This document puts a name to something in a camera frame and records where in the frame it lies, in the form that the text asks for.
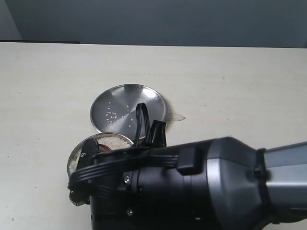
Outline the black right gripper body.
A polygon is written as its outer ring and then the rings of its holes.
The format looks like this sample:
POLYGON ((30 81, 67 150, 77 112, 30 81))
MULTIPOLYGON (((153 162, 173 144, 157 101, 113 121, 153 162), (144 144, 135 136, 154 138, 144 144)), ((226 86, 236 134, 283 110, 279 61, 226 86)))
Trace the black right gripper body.
POLYGON ((211 224, 204 159, 195 146, 99 153, 69 189, 89 200, 95 230, 203 230, 211 224))

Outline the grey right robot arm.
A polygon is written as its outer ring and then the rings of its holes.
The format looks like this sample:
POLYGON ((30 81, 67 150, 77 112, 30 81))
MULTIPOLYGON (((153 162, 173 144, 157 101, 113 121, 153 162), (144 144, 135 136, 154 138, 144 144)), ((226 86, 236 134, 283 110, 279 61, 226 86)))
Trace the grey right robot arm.
POLYGON ((68 188, 95 230, 261 230, 306 219, 307 145, 154 138, 106 152, 90 139, 68 188))

